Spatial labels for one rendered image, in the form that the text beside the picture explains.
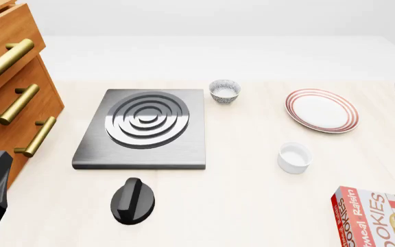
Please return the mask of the flat black stove plate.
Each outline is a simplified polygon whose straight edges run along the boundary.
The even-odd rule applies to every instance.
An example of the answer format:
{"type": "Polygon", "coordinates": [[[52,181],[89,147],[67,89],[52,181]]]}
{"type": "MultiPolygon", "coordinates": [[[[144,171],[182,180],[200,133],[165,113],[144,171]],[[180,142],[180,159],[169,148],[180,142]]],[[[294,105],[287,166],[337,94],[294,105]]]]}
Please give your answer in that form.
{"type": "Polygon", "coordinates": [[[109,89],[75,169],[205,169],[204,91],[109,89]]]}

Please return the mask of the white plate with red rings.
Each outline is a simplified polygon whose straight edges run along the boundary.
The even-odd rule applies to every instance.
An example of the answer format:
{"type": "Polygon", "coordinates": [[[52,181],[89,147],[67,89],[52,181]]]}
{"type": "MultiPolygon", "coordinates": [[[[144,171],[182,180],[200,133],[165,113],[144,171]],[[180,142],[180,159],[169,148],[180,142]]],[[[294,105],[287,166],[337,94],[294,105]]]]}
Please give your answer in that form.
{"type": "Polygon", "coordinates": [[[325,133],[345,133],[360,122],[358,110],[346,98],[321,89],[299,89],[285,99],[288,115],[310,129],[325,133]]]}

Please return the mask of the red cookies box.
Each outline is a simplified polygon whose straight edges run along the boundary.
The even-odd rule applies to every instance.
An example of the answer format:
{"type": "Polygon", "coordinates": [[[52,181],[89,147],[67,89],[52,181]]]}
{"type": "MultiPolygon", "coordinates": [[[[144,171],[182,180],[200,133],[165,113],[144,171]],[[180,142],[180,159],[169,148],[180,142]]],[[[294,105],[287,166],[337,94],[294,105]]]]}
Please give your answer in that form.
{"type": "Polygon", "coordinates": [[[395,247],[395,195],[338,187],[331,197],[342,247],[395,247]]]}

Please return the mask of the wooden drawer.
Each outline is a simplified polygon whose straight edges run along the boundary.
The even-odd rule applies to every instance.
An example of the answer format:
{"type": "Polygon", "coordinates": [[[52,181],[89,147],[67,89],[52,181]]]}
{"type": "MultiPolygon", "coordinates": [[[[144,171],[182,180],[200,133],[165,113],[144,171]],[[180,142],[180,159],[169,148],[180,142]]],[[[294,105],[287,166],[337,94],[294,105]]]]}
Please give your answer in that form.
{"type": "MultiPolygon", "coordinates": [[[[25,88],[26,84],[6,84],[0,89],[0,114],[5,111],[19,95],[14,92],[16,88],[25,88]]],[[[23,166],[29,160],[23,154],[15,154],[14,148],[26,148],[38,133],[40,127],[36,121],[46,121],[49,117],[57,117],[63,109],[54,90],[48,84],[40,85],[27,106],[16,116],[10,125],[0,124],[0,151],[6,151],[12,156],[12,166],[8,178],[11,185],[23,166]]]]}
{"type": "Polygon", "coordinates": [[[20,96],[14,92],[15,89],[27,88],[31,84],[37,84],[40,87],[39,92],[10,125],[0,124],[0,141],[13,140],[14,137],[11,135],[22,137],[20,132],[34,129],[36,127],[35,121],[44,121],[50,116],[55,117],[62,110],[62,105],[50,83],[49,76],[39,59],[35,58],[0,88],[0,114],[20,96]]]}
{"type": "Polygon", "coordinates": [[[26,38],[34,43],[34,48],[0,75],[0,88],[45,48],[28,5],[7,6],[0,12],[0,57],[8,51],[6,44],[19,43],[26,38]]]}

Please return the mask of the round black stove knob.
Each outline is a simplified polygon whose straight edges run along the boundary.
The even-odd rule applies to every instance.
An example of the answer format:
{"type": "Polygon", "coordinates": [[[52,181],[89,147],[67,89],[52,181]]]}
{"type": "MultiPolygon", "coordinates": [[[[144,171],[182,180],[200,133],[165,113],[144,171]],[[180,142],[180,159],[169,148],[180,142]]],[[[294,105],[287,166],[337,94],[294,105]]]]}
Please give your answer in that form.
{"type": "Polygon", "coordinates": [[[110,210],[120,224],[135,225],[146,220],[155,207],[152,189],[140,178],[129,178],[113,195],[110,210]]]}

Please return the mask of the white ramekin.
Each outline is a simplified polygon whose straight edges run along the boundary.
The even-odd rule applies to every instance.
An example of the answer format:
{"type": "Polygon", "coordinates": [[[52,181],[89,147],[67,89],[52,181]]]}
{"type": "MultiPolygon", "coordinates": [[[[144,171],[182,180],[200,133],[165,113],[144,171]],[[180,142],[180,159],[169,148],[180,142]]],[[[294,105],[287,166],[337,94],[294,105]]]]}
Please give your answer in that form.
{"type": "Polygon", "coordinates": [[[289,174],[302,174],[313,162],[312,152],[303,144],[290,141],[278,151],[278,166],[289,174]]]}

